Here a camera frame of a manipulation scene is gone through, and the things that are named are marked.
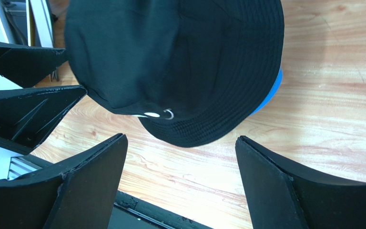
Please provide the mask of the blue bucket hat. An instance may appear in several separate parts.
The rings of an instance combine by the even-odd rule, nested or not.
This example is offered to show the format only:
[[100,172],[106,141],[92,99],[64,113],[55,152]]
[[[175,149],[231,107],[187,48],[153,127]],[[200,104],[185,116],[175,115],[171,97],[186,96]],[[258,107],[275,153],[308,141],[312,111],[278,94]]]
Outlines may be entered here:
[[282,70],[282,68],[280,68],[279,73],[277,75],[277,78],[276,78],[276,80],[275,80],[275,82],[274,82],[271,90],[269,91],[268,95],[259,104],[259,106],[250,114],[250,116],[252,116],[253,114],[257,113],[259,110],[261,110],[263,107],[265,107],[272,100],[272,98],[278,92],[278,90],[280,88],[280,85],[282,83],[282,80],[283,80],[283,70]]

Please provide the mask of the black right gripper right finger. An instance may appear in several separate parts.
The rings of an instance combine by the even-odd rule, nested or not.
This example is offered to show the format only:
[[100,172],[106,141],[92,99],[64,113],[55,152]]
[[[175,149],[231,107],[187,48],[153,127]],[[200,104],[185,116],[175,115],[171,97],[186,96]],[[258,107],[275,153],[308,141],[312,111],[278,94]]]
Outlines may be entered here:
[[366,182],[312,169],[246,136],[235,151],[255,229],[366,229]]

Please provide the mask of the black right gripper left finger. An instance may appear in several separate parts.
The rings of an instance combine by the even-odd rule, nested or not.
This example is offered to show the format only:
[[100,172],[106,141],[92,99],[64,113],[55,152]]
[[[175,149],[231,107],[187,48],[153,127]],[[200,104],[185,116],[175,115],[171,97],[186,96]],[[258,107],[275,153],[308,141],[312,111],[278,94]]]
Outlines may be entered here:
[[117,134],[17,179],[0,180],[0,229],[105,229],[128,148]]

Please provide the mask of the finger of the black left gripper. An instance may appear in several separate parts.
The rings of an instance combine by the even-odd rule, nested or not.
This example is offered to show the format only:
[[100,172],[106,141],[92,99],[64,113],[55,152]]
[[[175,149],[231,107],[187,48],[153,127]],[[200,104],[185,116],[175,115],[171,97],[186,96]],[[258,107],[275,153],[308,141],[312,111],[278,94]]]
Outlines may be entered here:
[[0,90],[0,147],[30,154],[86,94],[80,85]]
[[22,88],[35,86],[66,61],[65,49],[0,42],[0,75]]

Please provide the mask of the black bucket hat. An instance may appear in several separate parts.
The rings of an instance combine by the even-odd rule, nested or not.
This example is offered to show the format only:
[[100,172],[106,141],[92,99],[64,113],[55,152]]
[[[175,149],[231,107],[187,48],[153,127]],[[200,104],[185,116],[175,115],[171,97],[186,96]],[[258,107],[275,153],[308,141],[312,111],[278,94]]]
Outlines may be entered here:
[[279,0],[72,0],[64,43],[93,101],[191,148],[225,136],[266,98],[284,34]]

